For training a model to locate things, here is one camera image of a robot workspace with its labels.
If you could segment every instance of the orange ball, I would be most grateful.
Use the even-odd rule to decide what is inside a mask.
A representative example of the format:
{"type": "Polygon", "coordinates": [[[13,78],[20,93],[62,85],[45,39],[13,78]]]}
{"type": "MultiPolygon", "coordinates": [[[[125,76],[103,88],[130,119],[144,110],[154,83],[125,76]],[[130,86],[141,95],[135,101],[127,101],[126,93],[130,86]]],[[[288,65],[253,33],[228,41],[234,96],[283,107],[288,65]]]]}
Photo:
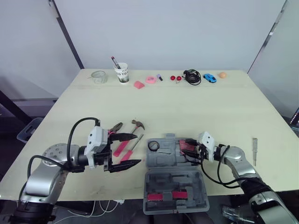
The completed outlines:
{"type": "Polygon", "coordinates": [[[219,77],[220,78],[226,78],[227,74],[225,72],[220,72],[219,77]]]}

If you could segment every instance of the hammer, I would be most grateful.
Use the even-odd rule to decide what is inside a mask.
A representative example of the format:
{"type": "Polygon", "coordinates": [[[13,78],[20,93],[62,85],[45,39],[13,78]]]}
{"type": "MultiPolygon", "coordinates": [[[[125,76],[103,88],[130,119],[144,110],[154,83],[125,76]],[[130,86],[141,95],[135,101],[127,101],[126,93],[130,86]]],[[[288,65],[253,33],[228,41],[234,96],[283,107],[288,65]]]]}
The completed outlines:
{"type": "MultiPolygon", "coordinates": [[[[135,124],[136,126],[134,127],[134,129],[132,130],[132,134],[139,128],[142,127],[144,130],[144,125],[143,123],[141,123],[140,121],[136,121],[136,120],[132,120],[132,124],[135,124]]],[[[129,143],[129,141],[123,141],[116,149],[116,151],[113,153],[114,156],[119,157],[121,152],[123,151],[123,149],[127,146],[127,144],[129,143]]]]}

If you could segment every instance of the blue toy car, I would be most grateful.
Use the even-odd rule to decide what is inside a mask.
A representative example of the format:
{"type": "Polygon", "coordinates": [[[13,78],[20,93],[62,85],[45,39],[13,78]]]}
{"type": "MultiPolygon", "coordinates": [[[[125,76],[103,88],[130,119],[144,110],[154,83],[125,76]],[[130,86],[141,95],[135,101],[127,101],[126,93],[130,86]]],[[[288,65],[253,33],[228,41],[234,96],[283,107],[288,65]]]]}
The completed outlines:
{"type": "Polygon", "coordinates": [[[215,82],[217,82],[217,79],[216,79],[213,75],[211,75],[211,74],[209,74],[209,73],[204,74],[204,78],[205,78],[207,81],[211,82],[211,83],[215,83],[215,82]]]}

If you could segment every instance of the red screwdriver handle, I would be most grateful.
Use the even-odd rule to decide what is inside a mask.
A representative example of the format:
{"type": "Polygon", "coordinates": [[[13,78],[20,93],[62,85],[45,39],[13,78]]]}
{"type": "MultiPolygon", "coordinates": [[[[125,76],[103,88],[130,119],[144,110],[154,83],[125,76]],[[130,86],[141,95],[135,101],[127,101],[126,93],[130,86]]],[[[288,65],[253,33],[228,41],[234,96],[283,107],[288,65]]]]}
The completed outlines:
{"type": "Polygon", "coordinates": [[[129,160],[131,154],[133,154],[133,151],[132,150],[128,150],[128,152],[122,157],[121,161],[126,161],[126,160],[129,160]]]}
{"type": "Polygon", "coordinates": [[[123,141],[116,149],[116,151],[113,153],[114,156],[119,157],[123,149],[127,146],[127,144],[130,141],[123,141]]]}

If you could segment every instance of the red-handled pliers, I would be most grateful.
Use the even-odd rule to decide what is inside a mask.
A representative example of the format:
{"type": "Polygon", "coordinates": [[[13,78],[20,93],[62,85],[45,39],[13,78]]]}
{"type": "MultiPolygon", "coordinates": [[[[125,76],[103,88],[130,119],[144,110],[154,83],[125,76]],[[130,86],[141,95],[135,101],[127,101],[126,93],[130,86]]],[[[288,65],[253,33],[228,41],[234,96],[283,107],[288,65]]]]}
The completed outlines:
{"type": "Polygon", "coordinates": [[[115,134],[120,128],[122,127],[122,122],[118,123],[117,125],[114,125],[113,128],[108,130],[108,135],[115,134]]]}

